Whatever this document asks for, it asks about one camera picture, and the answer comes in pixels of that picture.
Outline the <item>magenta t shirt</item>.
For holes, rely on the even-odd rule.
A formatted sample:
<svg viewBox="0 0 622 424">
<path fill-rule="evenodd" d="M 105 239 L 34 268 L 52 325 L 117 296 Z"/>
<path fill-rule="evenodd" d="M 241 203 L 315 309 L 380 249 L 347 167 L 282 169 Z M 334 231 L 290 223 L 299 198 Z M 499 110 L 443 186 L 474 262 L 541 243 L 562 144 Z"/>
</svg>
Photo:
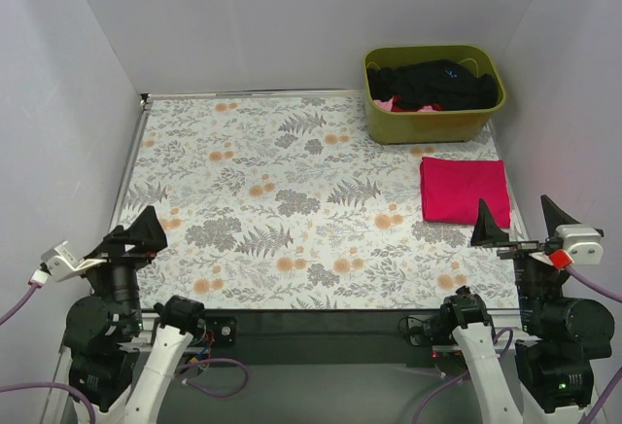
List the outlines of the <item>magenta t shirt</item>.
<svg viewBox="0 0 622 424">
<path fill-rule="evenodd" d="M 473 226 L 483 199 L 499 227 L 511 226 L 510 197 L 501 160 L 424 157 L 420 187 L 426 222 Z"/>
</svg>

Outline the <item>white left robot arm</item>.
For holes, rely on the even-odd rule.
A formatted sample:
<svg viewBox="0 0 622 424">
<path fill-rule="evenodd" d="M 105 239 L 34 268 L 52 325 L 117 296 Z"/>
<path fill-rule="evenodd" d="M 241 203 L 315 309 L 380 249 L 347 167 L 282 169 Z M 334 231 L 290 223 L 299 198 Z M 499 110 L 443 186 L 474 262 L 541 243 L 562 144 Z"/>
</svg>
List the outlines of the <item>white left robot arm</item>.
<svg viewBox="0 0 622 424">
<path fill-rule="evenodd" d="M 143 331 L 137 273 L 168 245 L 153 206 L 128 227 L 111 230 L 77 267 L 90 295 L 75 301 L 62 343 L 71 354 L 68 381 L 84 402 L 85 423 L 154 423 L 188 346 L 207 333 L 202 303 L 173 296 L 155 306 L 158 322 L 147 362 L 134 371 Z"/>
</svg>

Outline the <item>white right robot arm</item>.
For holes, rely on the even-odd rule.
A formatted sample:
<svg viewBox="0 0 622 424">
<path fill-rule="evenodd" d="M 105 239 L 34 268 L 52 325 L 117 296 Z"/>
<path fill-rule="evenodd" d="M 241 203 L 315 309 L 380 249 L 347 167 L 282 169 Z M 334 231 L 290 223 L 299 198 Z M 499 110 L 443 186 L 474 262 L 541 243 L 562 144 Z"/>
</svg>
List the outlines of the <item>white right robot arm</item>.
<svg viewBox="0 0 622 424">
<path fill-rule="evenodd" d="M 440 307 L 441 335 L 460 348 L 485 423 L 592 423 L 621 379 L 617 373 L 595 395 L 592 363 L 611 356 L 615 320 L 600 302 L 563 294 L 575 265 L 601 262 L 604 233 L 576 221 L 547 195 L 540 202 L 545 240 L 511 240 L 481 200 L 470 241 L 513 263 L 527 334 L 514 343 L 521 407 L 506 383 L 483 299 L 462 287 Z"/>
</svg>

